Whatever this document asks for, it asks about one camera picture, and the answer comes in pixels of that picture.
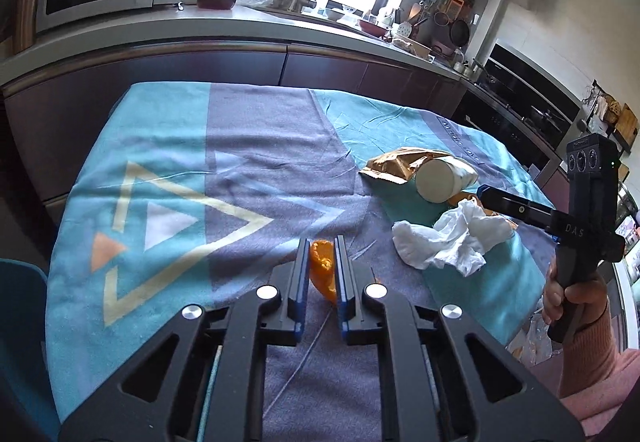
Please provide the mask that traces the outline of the pink sleeve right forearm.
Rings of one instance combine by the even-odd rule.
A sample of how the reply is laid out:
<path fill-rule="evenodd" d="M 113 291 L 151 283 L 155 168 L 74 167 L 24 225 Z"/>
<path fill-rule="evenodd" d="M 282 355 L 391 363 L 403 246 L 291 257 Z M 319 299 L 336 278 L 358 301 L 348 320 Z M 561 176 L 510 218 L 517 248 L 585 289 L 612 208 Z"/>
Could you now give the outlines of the pink sleeve right forearm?
<path fill-rule="evenodd" d="M 639 350 L 618 351 L 611 322 L 605 306 L 597 321 L 563 346 L 558 395 L 588 439 L 612 422 L 639 379 Z"/>

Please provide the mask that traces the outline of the person's right hand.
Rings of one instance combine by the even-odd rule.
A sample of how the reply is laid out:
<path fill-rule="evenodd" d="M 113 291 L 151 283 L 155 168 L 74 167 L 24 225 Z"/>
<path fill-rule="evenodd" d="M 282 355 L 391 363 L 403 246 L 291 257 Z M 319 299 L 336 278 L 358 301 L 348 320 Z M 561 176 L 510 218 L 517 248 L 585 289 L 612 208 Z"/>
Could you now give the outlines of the person's right hand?
<path fill-rule="evenodd" d="M 590 275 L 585 282 L 563 287 L 556 278 L 556 260 L 552 259 L 544 291 L 542 292 L 542 318 L 551 325 L 562 318 L 567 303 L 583 306 L 579 327 L 596 323 L 608 311 L 608 288 L 598 272 Z"/>

